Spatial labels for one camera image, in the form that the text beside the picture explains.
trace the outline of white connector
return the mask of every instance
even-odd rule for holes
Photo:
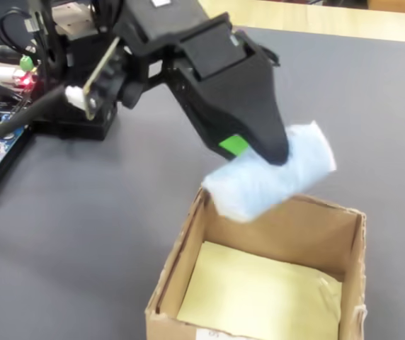
[[[0,66],[0,84],[17,84],[25,76],[25,72],[17,67]]]
[[[66,87],[66,97],[69,104],[84,111],[84,93],[83,89],[78,86]]]

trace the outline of label on box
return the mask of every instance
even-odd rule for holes
[[[242,336],[230,336],[219,331],[212,331],[210,329],[199,328],[196,330],[196,340],[250,340]]]

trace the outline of towel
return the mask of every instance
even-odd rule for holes
[[[248,147],[205,177],[202,187],[212,195],[220,215],[250,222],[336,170],[330,144],[316,122],[291,125],[286,134],[289,157],[285,164],[269,164]]]

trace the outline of wooden floor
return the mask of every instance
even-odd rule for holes
[[[229,12],[234,25],[405,41],[405,13],[307,6],[260,0],[200,0],[211,15]]]

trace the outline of cable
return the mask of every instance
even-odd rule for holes
[[[123,1],[118,0],[118,7],[116,8],[116,12],[115,12],[115,16],[113,18],[113,23],[111,25],[111,28],[113,28],[115,26],[115,24],[118,22],[119,20],[119,16],[122,12],[122,5],[123,5]]]
[[[18,128],[31,123],[35,118],[40,117],[43,113],[50,111],[50,109],[59,103],[59,100],[62,98],[66,100],[64,85],[54,88],[43,97],[39,98],[30,107],[16,113],[10,120],[0,124],[0,139]]]
[[[38,54],[40,58],[40,70],[43,75],[44,91],[47,92],[50,86],[50,70],[47,63],[47,54],[45,53],[45,43],[39,32],[34,33],[34,39],[38,44]]]
[[[30,18],[31,16],[16,7],[11,8],[10,10],[8,10],[5,14],[3,14],[3,16],[0,18],[0,40],[5,44],[8,45],[10,48],[12,48],[12,50],[21,53],[22,55],[27,55],[31,58],[33,58],[33,60],[37,60],[36,54],[26,50],[24,47],[21,47],[20,45],[18,45],[17,43],[15,43],[12,38],[7,34],[6,32],[6,28],[4,27],[4,22],[6,20],[7,17],[12,16],[12,15],[18,15],[21,16],[22,18]]]
[[[12,50],[7,45],[0,45],[0,62],[6,64],[18,64],[22,57],[21,53]]]
[[[89,13],[91,14],[91,20],[94,23],[94,26],[96,27],[97,33],[101,33],[101,26],[100,23],[98,22],[97,19],[97,13],[96,13],[96,7],[94,6],[95,1],[91,0],[91,5],[90,5],[90,9],[89,9]]]

